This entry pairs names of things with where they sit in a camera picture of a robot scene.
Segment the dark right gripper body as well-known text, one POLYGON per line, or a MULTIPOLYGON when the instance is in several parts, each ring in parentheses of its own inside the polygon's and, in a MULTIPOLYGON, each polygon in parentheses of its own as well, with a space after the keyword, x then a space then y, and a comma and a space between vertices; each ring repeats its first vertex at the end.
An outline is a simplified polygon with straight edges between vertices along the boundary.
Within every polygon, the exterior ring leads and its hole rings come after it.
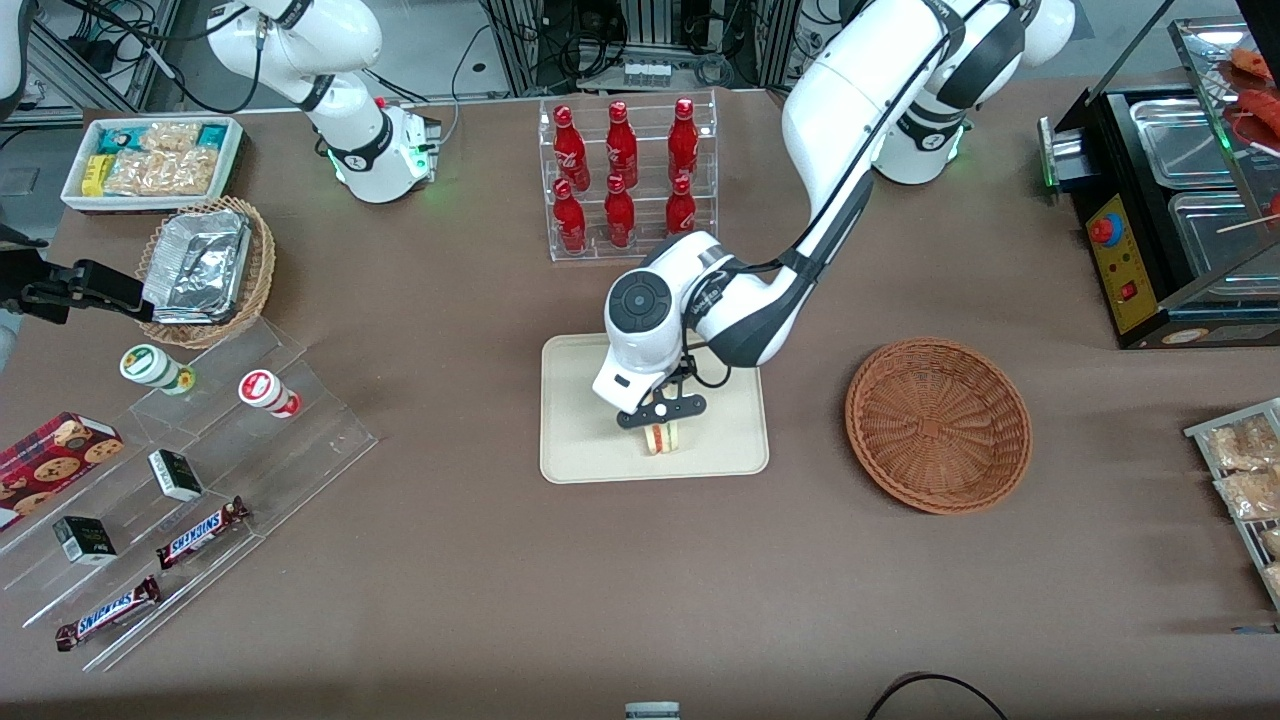
POLYGON ((9 225, 1 225, 1 307, 15 315, 29 315, 47 319, 46 311, 23 300, 26 286, 45 281, 49 270, 41 251, 49 246, 46 240, 31 238, 9 225))

